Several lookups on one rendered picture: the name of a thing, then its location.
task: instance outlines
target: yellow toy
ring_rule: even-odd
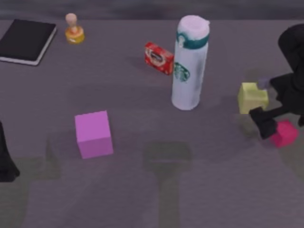
[[[241,114],[249,114],[257,107],[266,109],[269,104],[267,91],[258,89],[257,83],[242,83],[237,98]]]
[[[69,27],[66,29],[66,39],[70,44],[80,44],[85,39],[84,30],[77,25],[77,16],[74,13],[66,15]]]

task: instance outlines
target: green band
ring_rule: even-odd
[[[183,48],[190,49],[190,50],[195,50],[195,49],[204,47],[208,43],[208,40],[209,40],[209,34],[206,37],[204,37],[203,39],[192,40],[192,39],[188,38],[186,33],[177,32],[176,33],[177,42],[179,42],[180,36],[182,36],[185,39],[185,42],[183,43]]]

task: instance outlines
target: yellow cube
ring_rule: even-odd
[[[265,109],[269,104],[267,90],[258,89],[257,83],[242,83],[237,98],[241,114],[258,107]]]

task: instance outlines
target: starbucks logo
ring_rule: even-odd
[[[190,72],[183,65],[174,63],[174,76],[181,82],[186,82],[190,77]]]

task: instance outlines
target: black notebook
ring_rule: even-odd
[[[55,24],[15,19],[0,40],[0,61],[38,65],[56,30]]]

